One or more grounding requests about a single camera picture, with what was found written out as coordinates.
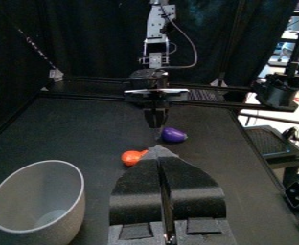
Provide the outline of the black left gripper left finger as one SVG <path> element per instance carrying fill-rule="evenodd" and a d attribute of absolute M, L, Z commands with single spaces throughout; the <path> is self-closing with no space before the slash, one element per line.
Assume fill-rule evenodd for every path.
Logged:
<path fill-rule="evenodd" d="M 164 148 L 151 147 L 118 179 L 110 195 L 108 245 L 166 245 Z"/>

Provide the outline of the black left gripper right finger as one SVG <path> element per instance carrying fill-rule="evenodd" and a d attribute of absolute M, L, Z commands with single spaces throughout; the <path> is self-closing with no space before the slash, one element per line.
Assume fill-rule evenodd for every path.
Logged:
<path fill-rule="evenodd" d="M 225 191 L 214 178 L 158 147 L 167 245 L 237 245 L 226 219 Z"/>

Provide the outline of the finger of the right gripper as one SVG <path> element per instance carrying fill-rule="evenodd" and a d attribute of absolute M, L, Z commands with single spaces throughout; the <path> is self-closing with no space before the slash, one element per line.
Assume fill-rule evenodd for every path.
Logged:
<path fill-rule="evenodd" d="M 144 108 L 143 113 L 144 113 L 144 119 L 147 121 L 148 126 L 151 128 L 155 128 L 156 127 L 156 116 L 155 116 L 154 111 L 148 108 Z"/>
<path fill-rule="evenodd" d="M 166 108 L 159 108 L 156 110 L 156 127 L 162 128 L 167 120 L 169 110 Z"/>

